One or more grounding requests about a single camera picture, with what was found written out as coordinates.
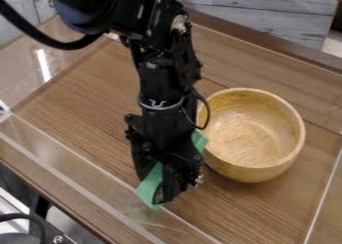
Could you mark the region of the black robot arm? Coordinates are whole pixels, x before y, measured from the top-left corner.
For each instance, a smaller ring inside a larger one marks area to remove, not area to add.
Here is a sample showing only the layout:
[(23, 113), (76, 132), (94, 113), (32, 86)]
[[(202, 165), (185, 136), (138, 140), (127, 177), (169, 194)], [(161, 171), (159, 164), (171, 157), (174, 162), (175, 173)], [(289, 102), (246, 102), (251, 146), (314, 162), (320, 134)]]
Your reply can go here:
[(0, 0), (0, 15), (32, 39), (60, 50), (78, 50), (116, 32), (128, 47), (139, 74), (142, 113), (124, 117), (138, 195), (153, 206), (171, 202), (203, 181), (203, 157), (194, 137), (198, 104), (195, 89), (202, 63), (193, 47), (189, 13), (178, 0), (52, 0), (66, 25), (83, 37), (63, 42), (44, 34)]

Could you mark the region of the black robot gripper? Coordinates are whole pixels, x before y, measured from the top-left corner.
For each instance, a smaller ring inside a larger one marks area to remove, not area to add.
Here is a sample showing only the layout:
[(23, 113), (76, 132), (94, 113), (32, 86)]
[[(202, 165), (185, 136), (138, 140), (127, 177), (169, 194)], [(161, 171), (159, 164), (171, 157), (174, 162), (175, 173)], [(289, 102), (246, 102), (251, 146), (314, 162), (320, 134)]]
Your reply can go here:
[(181, 106), (170, 110), (149, 110), (128, 114), (126, 136), (139, 180), (150, 174), (157, 162), (162, 166), (162, 182), (153, 196), (154, 204), (171, 202), (190, 186), (203, 183), (203, 157), (193, 144), (198, 130), (197, 107)]

